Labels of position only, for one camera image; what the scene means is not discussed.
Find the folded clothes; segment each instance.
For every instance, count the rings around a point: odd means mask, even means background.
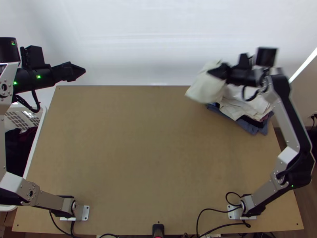
[[[263,118],[272,111],[271,105],[262,95],[258,95],[250,102],[245,101],[242,97],[243,86],[226,84],[226,80],[208,73],[208,70],[219,65],[220,62],[207,63],[185,95],[203,104],[219,103],[220,111],[235,121],[243,115],[259,122],[263,121]],[[256,90],[257,88],[246,87],[244,97],[250,98]]]
[[[216,106],[216,104],[206,104],[206,107],[208,110],[210,111],[214,111],[226,118],[230,118],[228,117],[227,115],[223,114],[220,109]],[[247,132],[249,132],[250,134],[252,135],[256,135],[256,133],[260,132],[262,133],[263,135],[267,135],[268,133],[268,122],[269,122],[269,119],[274,115],[274,113],[271,111],[268,113],[267,115],[267,119],[263,120],[263,128],[259,128],[259,127],[256,127],[254,126],[253,124],[243,120],[243,119],[237,119],[235,122],[240,126],[242,127],[244,130],[246,130]]]
[[[242,88],[243,86],[235,86],[233,84],[228,84],[225,87],[222,100],[219,102],[222,113],[233,120],[237,120],[242,115],[247,115],[254,120],[260,121],[272,111],[270,104],[261,95],[250,102],[245,101],[242,98]],[[256,88],[246,87],[245,98],[251,97],[256,90]]]

